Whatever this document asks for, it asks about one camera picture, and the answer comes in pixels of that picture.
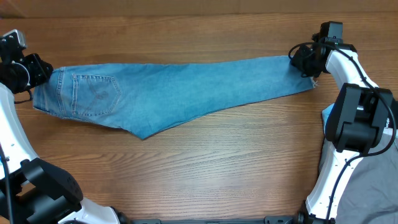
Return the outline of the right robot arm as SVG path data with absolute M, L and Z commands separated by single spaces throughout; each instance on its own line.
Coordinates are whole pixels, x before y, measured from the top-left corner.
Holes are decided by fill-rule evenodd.
M 334 223 L 338 203 L 356 166 L 363 158 L 378 156 L 392 146 L 390 141 L 384 149 L 370 151 L 380 143 L 388 126 L 391 138 L 396 138 L 394 97 L 366 75 L 355 47 L 343 42 L 340 22 L 322 23 L 311 42 L 292 47 L 288 56 L 304 78 L 331 74 L 340 92 L 326 120 L 324 134 L 329 148 L 318 180 L 301 211 L 287 223 Z

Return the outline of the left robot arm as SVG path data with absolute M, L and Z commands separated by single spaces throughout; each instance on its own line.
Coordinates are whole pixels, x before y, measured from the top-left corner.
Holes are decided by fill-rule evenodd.
M 39 158 L 16 113 L 14 96 L 31 92 L 53 72 L 37 54 L 24 55 L 19 30 L 1 36 L 1 216 L 10 223 L 130 223 L 123 212 L 85 198 L 73 176 Z

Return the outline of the blue denim jeans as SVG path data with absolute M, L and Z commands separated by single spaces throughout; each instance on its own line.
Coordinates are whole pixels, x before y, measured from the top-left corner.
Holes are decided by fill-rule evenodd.
M 232 62 L 61 67 L 34 89 L 35 109 L 140 139 L 215 111 L 314 87 L 286 56 Z

